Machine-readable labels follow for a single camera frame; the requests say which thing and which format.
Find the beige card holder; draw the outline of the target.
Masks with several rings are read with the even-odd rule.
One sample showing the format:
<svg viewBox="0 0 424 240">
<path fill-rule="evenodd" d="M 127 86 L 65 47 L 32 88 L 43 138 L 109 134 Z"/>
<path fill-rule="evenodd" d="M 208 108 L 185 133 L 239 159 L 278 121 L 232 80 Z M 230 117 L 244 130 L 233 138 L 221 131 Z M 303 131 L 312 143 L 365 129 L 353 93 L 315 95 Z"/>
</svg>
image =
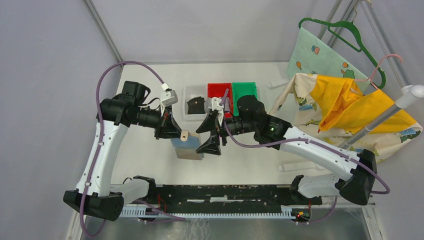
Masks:
<svg viewBox="0 0 424 240">
<path fill-rule="evenodd" d="M 179 138 L 172 138 L 170 141 L 178 159 L 201 161 L 204 158 L 202 153 L 196 152 L 201 146 L 200 134 L 184 129 Z"/>
</svg>

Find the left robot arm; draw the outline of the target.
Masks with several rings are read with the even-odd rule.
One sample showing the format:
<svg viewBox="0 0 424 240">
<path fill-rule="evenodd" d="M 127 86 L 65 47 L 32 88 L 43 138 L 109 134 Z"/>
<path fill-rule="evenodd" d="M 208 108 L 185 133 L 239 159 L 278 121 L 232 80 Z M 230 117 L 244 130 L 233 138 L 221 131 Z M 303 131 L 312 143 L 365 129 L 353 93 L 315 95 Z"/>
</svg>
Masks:
<svg viewBox="0 0 424 240">
<path fill-rule="evenodd" d="M 155 139 L 178 139 L 181 128 L 172 116 L 172 105 L 178 102 L 175 90 L 162 84 L 160 109 L 144 102 L 151 92 L 138 82 L 125 81 L 120 94 L 100 102 L 94 143 L 84 172 L 74 190 L 67 190 L 63 202 L 84 215 L 115 221 L 123 208 L 137 199 L 145 204 L 157 198 L 154 179 L 135 176 L 131 181 L 112 185 L 112 173 L 122 141 L 130 126 L 154 130 Z"/>
</svg>

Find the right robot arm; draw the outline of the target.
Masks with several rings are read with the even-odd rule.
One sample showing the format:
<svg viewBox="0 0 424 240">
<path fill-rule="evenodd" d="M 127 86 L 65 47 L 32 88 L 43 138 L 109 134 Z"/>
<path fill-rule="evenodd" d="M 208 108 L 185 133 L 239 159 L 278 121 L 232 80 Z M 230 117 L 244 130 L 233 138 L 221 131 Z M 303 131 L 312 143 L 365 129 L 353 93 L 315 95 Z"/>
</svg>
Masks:
<svg viewBox="0 0 424 240">
<path fill-rule="evenodd" d="M 253 133 L 257 141 L 251 148 L 273 148 L 302 157 L 328 170 L 326 175 L 298 175 L 289 187 L 289 199 L 302 204 L 320 196 L 341 196 L 360 206 L 366 206 L 377 178 L 375 154 L 367 149 L 360 152 L 339 148 L 306 134 L 290 122 L 270 115 L 254 95 L 237 101 L 238 116 L 225 119 L 224 103 L 212 98 L 203 122 L 196 133 L 209 132 L 206 142 L 196 149 L 199 154 L 220 156 L 220 146 L 226 138 Z"/>
</svg>

